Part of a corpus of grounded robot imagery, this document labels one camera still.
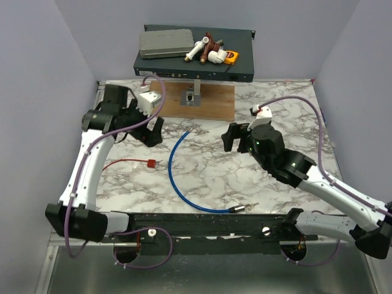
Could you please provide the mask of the red cable lock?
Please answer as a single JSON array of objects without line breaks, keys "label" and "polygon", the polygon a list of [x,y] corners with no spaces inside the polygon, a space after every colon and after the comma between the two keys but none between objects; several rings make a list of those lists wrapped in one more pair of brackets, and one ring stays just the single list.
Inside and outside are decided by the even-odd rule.
[{"label": "red cable lock", "polygon": [[139,162],[139,163],[144,163],[146,164],[146,166],[148,168],[155,168],[157,165],[157,161],[155,159],[119,159],[119,160],[115,160],[113,162],[110,162],[109,164],[107,164],[106,166],[104,166],[104,168],[102,169],[102,171],[105,171],[107,168],[111,167],[114,164],[117,163],[121,163],[121,162]]}]

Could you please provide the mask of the silver key bunch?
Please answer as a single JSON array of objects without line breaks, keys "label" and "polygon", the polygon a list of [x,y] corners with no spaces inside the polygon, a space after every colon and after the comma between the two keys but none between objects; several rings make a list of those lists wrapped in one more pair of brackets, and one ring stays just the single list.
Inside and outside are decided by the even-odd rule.
[{"label": "silver key bunch", "polygon": [[259,202],[257,202],[257,203],[249,203],[249,204],[246,204],[246,205],[245,205],[245,208],[246,208],[247,210],[252,210],[252,209],[254,209],[257,205],[259,205]]}]

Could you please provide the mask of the white elbow pipe fitting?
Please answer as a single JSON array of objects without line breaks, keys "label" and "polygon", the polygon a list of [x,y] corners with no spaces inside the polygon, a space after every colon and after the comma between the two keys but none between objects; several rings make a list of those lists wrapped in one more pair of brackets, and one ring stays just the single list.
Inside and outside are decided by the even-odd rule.
[{"label": "white elbow pipe fitting", "polygon": [[214,64],[224,63],[226,57],[227,57],[227,52],[225,50],[219,50],[219,51],[211,50],[208,53],[208,61]]}]

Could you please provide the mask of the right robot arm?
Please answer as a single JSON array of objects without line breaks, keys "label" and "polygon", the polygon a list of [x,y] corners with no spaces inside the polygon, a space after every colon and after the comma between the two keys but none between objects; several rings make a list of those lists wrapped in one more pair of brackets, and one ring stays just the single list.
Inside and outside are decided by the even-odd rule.
[{"label": "right robot arm", "polygon": [[323,173],[313,159],[284,145],[282,134],[270,124],[249,128],[233,122],[221,139],[224,151],[249,153],[277,181],[301,189],[338,209],[340,215],[318,216],[292,209],[292,219],[282,224],[290,240],[301,235],[322,235],[354,243],[362,253],[385,259],[391,247],[391,204],[367,196],[337,178]]}]

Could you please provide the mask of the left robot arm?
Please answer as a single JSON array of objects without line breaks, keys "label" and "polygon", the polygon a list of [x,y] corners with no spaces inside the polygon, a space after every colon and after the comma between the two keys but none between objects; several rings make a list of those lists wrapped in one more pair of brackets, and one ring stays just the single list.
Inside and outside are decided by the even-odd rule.
[{"label": "left robot arm", "polygon": [[131,92],[126,86],[106,85],[103,99],[83,115],[81,146],[69,182],[58,203],[45,209],[59,236],[92,242],[112,233],[123,242],[135,237],[135,225],[126,213],[96,210],[97,187],[117,134],[130,134],[149,148],[162,143],[163,118],[157,118],[153,129],[147,127],[161,94],[143,91],[130,99]]}]

